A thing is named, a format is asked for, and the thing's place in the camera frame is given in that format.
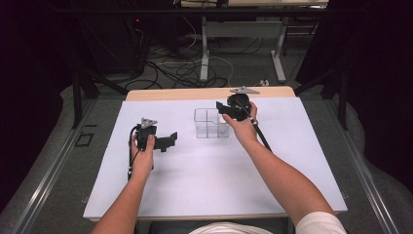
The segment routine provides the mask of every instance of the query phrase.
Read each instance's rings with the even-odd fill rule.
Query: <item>person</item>
[[[256,120],[257,107],[253,102],[250,104],[250,115]],[[226,114],[223,115],[223,118],[234,129],[235,136],[250,156],[268,188],[288,213],[297,234],[346,233],[335,212],[316,186],[261,144],[249,119],[239,122]],[[133,232],[143,189],[152,169],[154,144],[155,139],[150,136],[144,151],[138,151],[136,145],[132,145],[132,155],[136,154],[136,158],[133,162],[131,179],[95,226],[93,233]],[[271,232],[250,225],[218,221],[195,230],[188,230],[186,233],[260,234]]]

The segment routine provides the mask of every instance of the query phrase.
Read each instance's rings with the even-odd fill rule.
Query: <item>forearm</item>
[[[132,177],[93,233],[132,233],[146,179]]]
[[[244,142],[243,147],[294,224],[312,212],[334,214],[319,190],[303,174],[274,155],[261,143]]]

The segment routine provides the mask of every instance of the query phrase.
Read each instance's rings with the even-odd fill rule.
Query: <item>transparent box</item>
[[[229,136],[228,124],[216,108],[195,109],[194,122],[197,138],[220,138]]]

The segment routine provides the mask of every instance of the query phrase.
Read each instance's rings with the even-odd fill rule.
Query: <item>table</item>
[[[347,207],[298,97],[288,87],[253,88],[261,130],[274,152],[306,175],[336,212]],[[104,154],[84,217],[98,220],[127,183],[128,136],[141,117],[159,121],[158,137],[178,132],[176,146],[154,152],[139,220],[287,216],[234,133],[196,138],[194,109],[225,102],[229,88],[131,91]]]
[[[326,5],[328,0],[229,0],[227,7],[297,7]],[[181,1],[182,7],[211,8],[215,3],[208,1]],[[282,70],[280,53],[282,43],[288,26],[288,18],[282,21],[207,21],[203,17],[203,60],[200,80],[207,80],[209,50],[207,49],[208,37],[263,37],[277,38],[275,50],[271,51],[274,68],[280,83],[284,83],[285,75]]]

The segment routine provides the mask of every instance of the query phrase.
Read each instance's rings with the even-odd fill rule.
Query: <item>hand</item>
[[[252,118],[256,120],[257,106],[251,101],[251,113],[250,115]],[[255,131],[254,127],[252,126],[251,120],[246,118],[241,122],[231,119],[231,117],[227,114],[223,114],[222,117],[224,120],[234,129],[235,136],[240,141],[242,145],[245,145],[251,141],[258,141],[257,140],[257,132]]]
[[[134,160],[132,165],[131,178],[136,177],[146,180],[149,177],[153,166],[154,146],[155,137],[153,135],[149,135],[145,150],[139,150],[136,146],[136,135],[132,136],[131,156],[134,157]]]

